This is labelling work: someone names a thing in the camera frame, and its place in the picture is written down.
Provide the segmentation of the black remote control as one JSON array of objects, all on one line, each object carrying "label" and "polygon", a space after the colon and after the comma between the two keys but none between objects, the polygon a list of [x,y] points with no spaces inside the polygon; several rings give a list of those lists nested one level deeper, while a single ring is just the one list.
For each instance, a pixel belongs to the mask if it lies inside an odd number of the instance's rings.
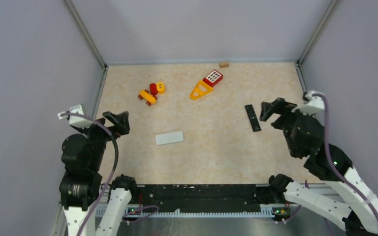
[{"label": "black remote control", "polygon": [[261,131],[261,127],[252,104],[245,105],[245,109],[253,132]]}]

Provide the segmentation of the white remote control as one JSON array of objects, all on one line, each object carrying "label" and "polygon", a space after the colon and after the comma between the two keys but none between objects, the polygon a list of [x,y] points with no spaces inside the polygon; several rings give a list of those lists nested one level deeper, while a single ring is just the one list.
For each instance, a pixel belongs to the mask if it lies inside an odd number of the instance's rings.
[{"label": "white remote control", "polygon": [[157,146],[180,143],[184,141],[183,131],[175,131],[155,135],[155,144]]}]

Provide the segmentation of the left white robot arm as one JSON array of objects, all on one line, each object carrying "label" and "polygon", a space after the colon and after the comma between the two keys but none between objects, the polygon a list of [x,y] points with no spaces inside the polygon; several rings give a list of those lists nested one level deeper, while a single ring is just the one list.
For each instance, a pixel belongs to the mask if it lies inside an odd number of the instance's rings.
[{"label": "left white robot arm", "polygon": [[[129,113],[104,112],[93,119],[81,109],[58,114],[77,130],[62,143],[65,173],[59,191],[70,236],[115,236],[129,203],[138,197],[135,178],[113,177],[119,161],[117,139],[130,133]],[[114,164],[105,184],[99,169],[108,142]]]}]

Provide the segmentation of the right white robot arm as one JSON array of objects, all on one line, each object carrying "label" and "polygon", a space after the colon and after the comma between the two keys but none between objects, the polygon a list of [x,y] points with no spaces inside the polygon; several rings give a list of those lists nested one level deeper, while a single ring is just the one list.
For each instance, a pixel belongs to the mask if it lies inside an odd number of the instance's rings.
[{"label": "right white robot arm", "polygon": [[329,121],[320,123],[315,118],[322,111],[329,112],[327,99],[323,94],[314,93],[305,95],[302,105],[283,98],[262,102],[259,119],[267,121],[277,114],[271,125],[282,131],[290,156],[305,158],[304,168],[342,200],[314,192],[284,174],[271,176],[268,187],[257,199],[262,204],[298,204],[335,224],[348,236],[378,236],[378,197],[346,153],[329,143]]}]

